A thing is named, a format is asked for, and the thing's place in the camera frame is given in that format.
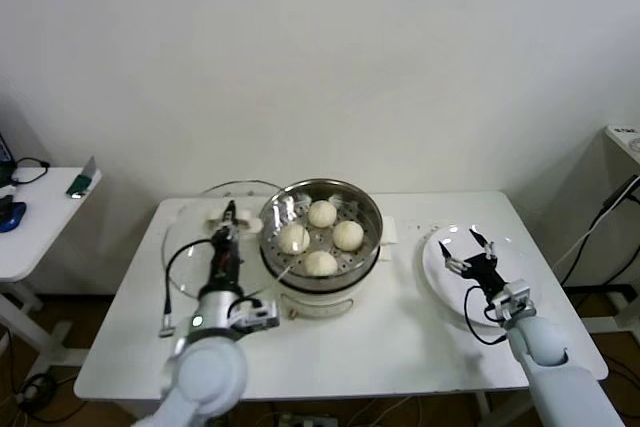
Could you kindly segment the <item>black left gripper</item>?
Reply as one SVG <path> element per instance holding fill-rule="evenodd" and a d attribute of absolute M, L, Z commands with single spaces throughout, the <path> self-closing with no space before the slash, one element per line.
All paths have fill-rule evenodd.
<path fill-rule="evenodd" d="M 224 211 L 224 220 L 217 224 L 211 243 L 214 256 L 210 262 L 208 289 L 210 291 L 229 291 L 242 295 L 239 284 L 241 264 L 238 235 L 237 208 L 230 200 Z"/>

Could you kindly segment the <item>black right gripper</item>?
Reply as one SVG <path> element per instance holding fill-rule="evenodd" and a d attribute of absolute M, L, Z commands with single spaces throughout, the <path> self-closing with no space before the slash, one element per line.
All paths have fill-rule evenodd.
<path fill-rule="evenodd" d="M 464 279 L 476 281 L 485 298 L 493 300 L 505 286 L 505 280 L 497 271 L 495 245 L 476 230 L 470 229 L 469 232 L 483 249 L 483 254 L 475 254 L 464 261 L 454 257 L 442 242 L 438 242 L 445 267 L 450 271 L 463 271 Z"/>

